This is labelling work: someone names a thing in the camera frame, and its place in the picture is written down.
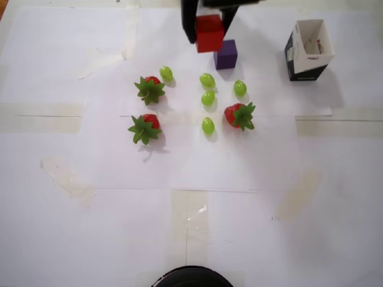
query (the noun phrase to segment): box opening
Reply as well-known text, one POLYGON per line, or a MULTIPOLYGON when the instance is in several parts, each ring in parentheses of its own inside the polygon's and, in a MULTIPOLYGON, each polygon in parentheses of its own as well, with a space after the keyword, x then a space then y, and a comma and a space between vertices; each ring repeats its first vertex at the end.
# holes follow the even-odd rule
POLYGON ((330 35, 323 20, 301 20, 298 25, 307 55, 334 55, 330 35))

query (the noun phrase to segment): green grape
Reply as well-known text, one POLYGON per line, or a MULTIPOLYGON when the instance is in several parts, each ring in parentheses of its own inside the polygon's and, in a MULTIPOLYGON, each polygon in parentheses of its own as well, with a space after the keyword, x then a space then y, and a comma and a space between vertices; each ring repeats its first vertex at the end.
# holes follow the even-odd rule
POLYGON ((211 135, 214 132, 214 123, 210 118, 203 119, 202 130, 207 135, 211 135))
POLYGON ((234 92, 237 96, 243 97, 245 96, 247 91, 246 85, 242 81, 236 81, 234 84, 234 92))
POLYGON ((214 91, 207 91, 202 95, 201 102, 205 106, 211 106, 214 103, 215 100, 215 92, 214 91))
POLYGON ((160 69, 160 75, 165 81, 173 80, 173 72, 169 67, 164 66, 160 69))
POLYGON ((204 73, 199 77, 201 84, 206 88, 214 88, 215 81, 212 75, 204 73))

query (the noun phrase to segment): black round object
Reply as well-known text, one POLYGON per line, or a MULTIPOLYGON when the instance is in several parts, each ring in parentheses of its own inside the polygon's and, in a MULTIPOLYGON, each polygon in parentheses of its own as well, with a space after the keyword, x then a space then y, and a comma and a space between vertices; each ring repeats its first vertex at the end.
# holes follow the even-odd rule
POLYGON ((208 268, 185 266, 166 273, 152 287, 233 287, 233 285, 208 268))

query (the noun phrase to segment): white paper box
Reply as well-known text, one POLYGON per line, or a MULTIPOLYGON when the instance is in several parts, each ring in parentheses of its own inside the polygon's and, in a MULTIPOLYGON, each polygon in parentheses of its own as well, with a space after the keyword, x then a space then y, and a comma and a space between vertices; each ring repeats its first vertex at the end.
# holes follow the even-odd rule
POLYGON ((297 21, 285 56, 290 81, 316 80, 335 56, 325 21, 297 21))

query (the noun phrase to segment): fake fruit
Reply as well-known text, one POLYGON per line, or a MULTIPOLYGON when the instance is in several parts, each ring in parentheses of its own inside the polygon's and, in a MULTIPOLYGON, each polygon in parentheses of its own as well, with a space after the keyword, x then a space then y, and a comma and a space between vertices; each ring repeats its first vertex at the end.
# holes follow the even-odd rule
POLYGON ((236 103, 233 106, 227 107, 224 114, 229 124, 233 127, 240 127, 241 130, 245 130, 245 128, 254 130, 254 125, 251 122, 253 116, 251 114, 255 108, 256 106, 254 106, 252 102, 248 105, 236 103))
POLYGON ((146 114, 142 116, 144 118, 144 121, 146 123, 151 123, 152 129, 159 129, 160 128, 160 122, 158 121, 158 118, 156 115, 153 114, 146 114))
POLYGON ((245 96, 247 91, 247 87, 244 82, 242 81, 235 81, 234 84, 234 92, 238 97, 243 97, 245 96))
POLYGON ((206 88, 214 88, 215 87, 215 81, 212 75, 204 73, 199 77, 199 81, 201 84, 206 88))
POLYGON ((134 126, 128 128, 128 131, 134 133, 135 144, 142 141, 144 145, 147 145, 150 139, 158 139, 158 134, 162 132, 156 115, 140 115, 138 118, 132 116, 132 120, 134 126))
POLYGON ((158 78, 154 77, 154 76, 146 77, 145 80, 146 80, 146 82, 149 82, 150 80, 153 80, 156 85, 161 83, 161 81, 158 80, 158 78))
POLYGON ((203 119, 202 130, 207 135, 211 135, 214 132, 214 123, 210 118, 203 119))
POLYGON ((149 105, 151 102, 158 103, 159 96, 163 96, 165 91, 165 84, 161 83, 156 77, 141 77, 139 83, 134 83, 138 88, 138 96, 145 102, 146 105, 149 105))
POLYGON ((211 106, 214 103, 215 100, 215 92, 214 91, 207 91, 202 95, 201 102, 205 106, 211 106))
POLYGON ((171 81, 173 79, 173 72, 169 67, 164 66, 160 69, 160 75, 165 81, 171 81))

